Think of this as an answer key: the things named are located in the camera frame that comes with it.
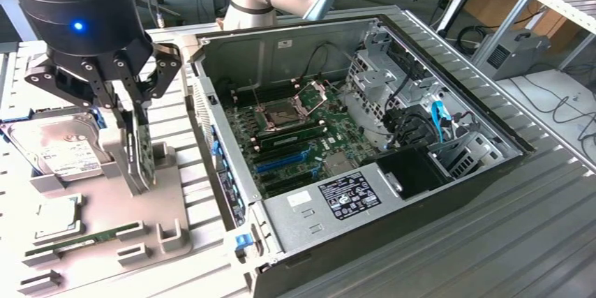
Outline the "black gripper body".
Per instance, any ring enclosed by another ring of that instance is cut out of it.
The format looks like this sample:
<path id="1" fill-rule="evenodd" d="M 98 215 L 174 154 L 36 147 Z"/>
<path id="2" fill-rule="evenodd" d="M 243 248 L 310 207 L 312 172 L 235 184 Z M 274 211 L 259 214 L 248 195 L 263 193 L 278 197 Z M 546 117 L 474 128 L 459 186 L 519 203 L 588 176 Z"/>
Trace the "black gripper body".
<path id="1" fill-rule="evenodd" d="M 78 68 L 84 58 L 111 65 L 118 54 L 140 68 L 154 46 L 135 0 L 19 0 L 55 63 Z"/>

